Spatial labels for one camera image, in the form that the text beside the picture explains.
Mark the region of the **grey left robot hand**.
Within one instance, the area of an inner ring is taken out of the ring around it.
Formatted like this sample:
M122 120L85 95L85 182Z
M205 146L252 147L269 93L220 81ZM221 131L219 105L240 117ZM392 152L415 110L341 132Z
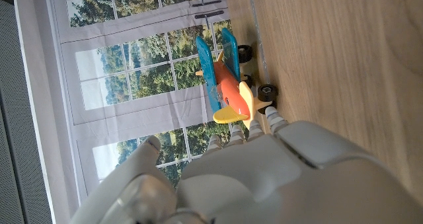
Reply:
M89 194L73 223L421 223L422 205L359 145L317 124L265 111L249 137L232 131L173 186L149 136Z

